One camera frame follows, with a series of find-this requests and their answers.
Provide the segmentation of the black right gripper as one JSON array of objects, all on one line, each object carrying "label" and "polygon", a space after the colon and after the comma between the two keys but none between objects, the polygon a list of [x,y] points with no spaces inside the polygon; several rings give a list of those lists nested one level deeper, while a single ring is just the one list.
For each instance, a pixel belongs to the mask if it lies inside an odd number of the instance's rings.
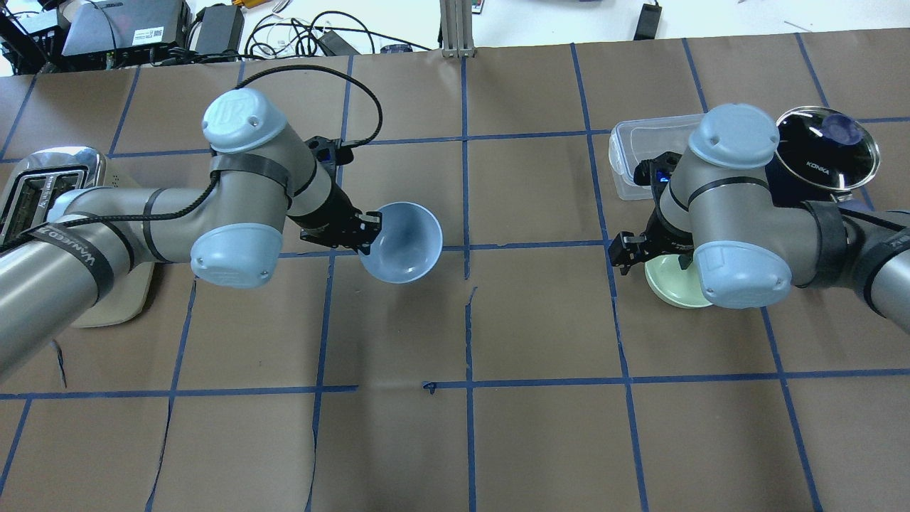
[{"label": "black right gripper", "polygon": [[649,188],[654,210],[646,230],[638,236],[640,242],[635,242],[635,234],[631,231],[620,231],[610,242],[608,256],[611,266],[618,268],[621,276],[627,275],[634,265],[653,260],[659,255],[675,255],[679,268],[683,271],[692,265],[692,236],[670,226],[659,209],[660,196],[668,188],[680,158],[682,155],[679,153],[666,151],[635,166],[633,182]]}]

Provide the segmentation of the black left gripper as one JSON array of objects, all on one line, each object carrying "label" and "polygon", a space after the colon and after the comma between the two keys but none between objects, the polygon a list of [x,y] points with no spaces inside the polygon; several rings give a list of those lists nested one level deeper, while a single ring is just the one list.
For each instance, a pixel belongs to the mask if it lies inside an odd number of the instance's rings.
[{"label": "black left gripper", "polygon": [[299,221],[300,240],[324,247],[344,246],[360,255],[370,255],[382,230],[382,213],[362,213],[337,182],[338,167],[354,160],[353,150],[343,146],[340,139],[327,137],[312,137],[306,140],[306,146],[331,179],[331,189],[326,200]]}]

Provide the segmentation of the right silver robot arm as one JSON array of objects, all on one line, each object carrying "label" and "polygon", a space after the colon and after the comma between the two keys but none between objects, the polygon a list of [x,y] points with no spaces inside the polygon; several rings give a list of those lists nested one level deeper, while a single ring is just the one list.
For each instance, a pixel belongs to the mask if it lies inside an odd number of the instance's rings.
[{"label": "right silver robot arm", "polygon": [[776,304],[793,287],[852,289],[908,328],[908,210],[839,204],[874,178],[877,143],[851,117],[808,106],[773,121],[742,103],[712,108],[685,151],[641,162],[655,207],[646,230],[612,240],[611,265],[665,254],[695,269],[711,304]]}]

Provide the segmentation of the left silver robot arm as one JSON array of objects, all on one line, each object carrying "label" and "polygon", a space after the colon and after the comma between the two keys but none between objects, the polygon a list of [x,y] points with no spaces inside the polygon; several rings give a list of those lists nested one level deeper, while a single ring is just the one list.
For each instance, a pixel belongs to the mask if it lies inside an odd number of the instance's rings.
[{"label": "left silver robot arm", "polygon": [[370,253],[377,211],[356,208],[285,114],[259,90],[225,92],[202,120],[207,188],[75,189],[2,252],[2,376],[100,304],[139,265],[188,263],[221,287],[272,279],[287,220],[305,242]]}]

